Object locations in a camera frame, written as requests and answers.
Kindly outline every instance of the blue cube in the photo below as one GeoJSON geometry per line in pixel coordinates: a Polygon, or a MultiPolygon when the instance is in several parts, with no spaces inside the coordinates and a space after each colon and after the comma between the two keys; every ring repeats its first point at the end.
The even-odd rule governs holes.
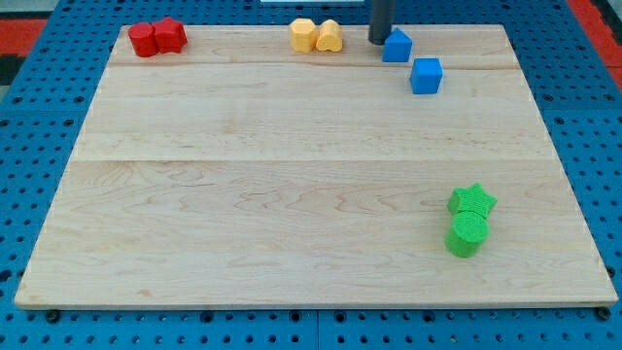
{"type": "Polygon", "coordinates": [[[442,78],[443,69],[438,58],[415,58],[410,73],[412,93],[437,93],[442,78]]]}
{"type": "Polygon", "coordinates": [[[383,62],[408,62],[412,40],[404,32],[396,28],[389,38],[385,40],[385,48],[382,51],[383,62]]]}

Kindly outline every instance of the red star block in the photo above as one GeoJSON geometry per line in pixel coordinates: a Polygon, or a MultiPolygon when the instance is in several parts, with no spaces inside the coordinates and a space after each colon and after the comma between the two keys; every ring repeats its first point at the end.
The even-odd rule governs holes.
{"type": "Polygon", "coordinates": [[[154,23],[155,40],[161,53],[180,53],[188,42],[184,24],[171,17],[154,23]]]}
{"type": "Polygon", "coordinates": [[[158,52],[155,33],[154,28],[146,22],[136,23],[129,28],[127,35],[137,56],[151,57],[158,52]]]}

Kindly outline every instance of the green star block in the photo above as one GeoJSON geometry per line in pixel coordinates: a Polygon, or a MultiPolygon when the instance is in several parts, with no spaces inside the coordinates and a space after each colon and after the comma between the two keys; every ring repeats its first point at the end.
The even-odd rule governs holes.
{"type": "Polygon", "coordinates": [[[478,214],[458,213],[445,236],[445,247],[456,257],[472,257],[488,238],[489,231],[488,223],[478,214]]]}
{"type": "Polygon", "coordinates": [[[467,189],[454,189],[447,209],[451,215],[469,211],[487,219],[495,204],[497,204],[497,199],[487,194],[479,183],[475,183],[467,189]]]}

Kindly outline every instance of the wooden board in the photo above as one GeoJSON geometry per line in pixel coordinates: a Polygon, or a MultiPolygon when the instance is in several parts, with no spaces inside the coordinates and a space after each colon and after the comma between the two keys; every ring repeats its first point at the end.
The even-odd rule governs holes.
{"type": "Polygon", "coordinates": [[[16,303],[29,309],[590,306],[617,295],[503,28],[403,26],[436,95],[380,61],[294,53],[283,26],[188,27],[112,52],[16,303]],[[471,259],[455,187],[499,204],[471,259]]]}

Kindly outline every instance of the blue perforated surface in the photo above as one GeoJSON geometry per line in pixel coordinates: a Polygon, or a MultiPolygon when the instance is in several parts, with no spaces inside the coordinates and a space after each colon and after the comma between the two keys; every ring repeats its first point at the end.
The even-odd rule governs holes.
{"type": "MultiPolygon", "coordinates": [[[[61,1],[0,105],[0,348],[621,348],[619,304],[600,310],[61,312],[58,319],[14,306],[20,274],[122,24],[164,15],[188,24],[286,24],[295,17],[361,24],[366,5],[61,1]]],[[[398,1],[396,21],[505,25],[620,293],[622,96],[566,3],[398,1]]]]}

